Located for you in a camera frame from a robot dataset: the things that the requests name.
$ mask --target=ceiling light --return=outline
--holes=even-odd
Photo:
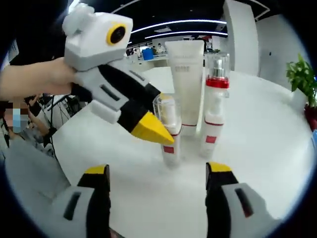
[[[165,28],[159,29],[159,30],[155,30],[155,32],[157,32],[157,33],[164,33],[164,32],[168,32],[168,31],[172,31],[168,26],[166,26]]]
[[[145,39],[153,38],[153,37],[157,37],[157,36],[167,36],[167,35],[184,34],[184,33],[218,34],[218,35],[223,35],[223,36],[227,36],[228,35],[227,33],[215,32],[215,31],[178,31],[178,32],[170,32],[170,33],[158,34],[158,35],[154,35],[154,36],[148,36],[148,37],[145,37]]]
[[[218,21],[218,20],[181,20],[181,21],[169,21],[169,22],[165,22],[165,23],[160,23],[160,24],[155,24],[155,25],[152,25],[152,26],[143,27],[143,28],[141,28],[141,29],[132,31],[131,34],[132,34],[132,33],[135,33],[135,32],[139,32],[139,31],[143,31],[143,30],[146,30],[146,29],[150,29],[150,28],[153,28],[153,27],[157,27],[157,26],[164,26],[164,25],[175,24],[175,23],[184,23],[184,22],[208,22],[208,23],[227,24],[227,22],[225,22],[225,21]]]
[[[131,4],[134,4],[134,3],[138,2],[138,1],[140,1],[140,0],[133,0],[133,1],[128,2],[128,3],[125,4],[125,5],[122,4],[122,5],[120,5],[119,8],[117,8],[117,9],[114,10],[114,11],[112,11],[111,13],[116,13],[117,11],[120,11],[121,9],[124,9],[125,7],[127,7],[127,6],[129,6],[129,5],[131,5]]]

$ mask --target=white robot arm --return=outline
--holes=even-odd
[[[67,35],[65,62],[78,70],[76,79],[92,93],[92,112],[109,123],[118,122],[138,138],[173,143],[152,113],[152,102],[160,91],[123,60],[132,19],[95,12],[80,3],[65,17],[62,27]]]

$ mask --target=skincare bottle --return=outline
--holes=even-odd
[[[160,94],[153,101],[155,116],[163,123],[174,138],[172,145],[161,145],[163,161],[170,167],[180,163],[180,132],[182,119],[180,105],[175,94]]]
[[[209,54],[200,155],[210,159],[225,123],[224,105],[229,88],[229,55]]]

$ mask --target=yellow fingertip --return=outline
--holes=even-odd
[[[87,169],[85,171],[85,174],[101,174],[101,175],[103,175],[105,172],[106,166],[107,165],[99,165],[99,166],[90,167],[89,169]]]
[[[231,168],[224,164],[209,162],[212,172],[230,172]]]
[[[173,137],[164,127],[162,122],[150,112],[147,112],[142,117],[131,134],[142,140],[159,144],[171,145],[174,143]]]

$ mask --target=clear bottle cap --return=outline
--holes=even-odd
[[[228,78],[230,72],[230,56],[228,53],[210,53],[207,55],[209,77]]]
[[[182,124],[180,103],[175,94],[159,94],[153,100],[155,116],[167,128],[178,128]]]

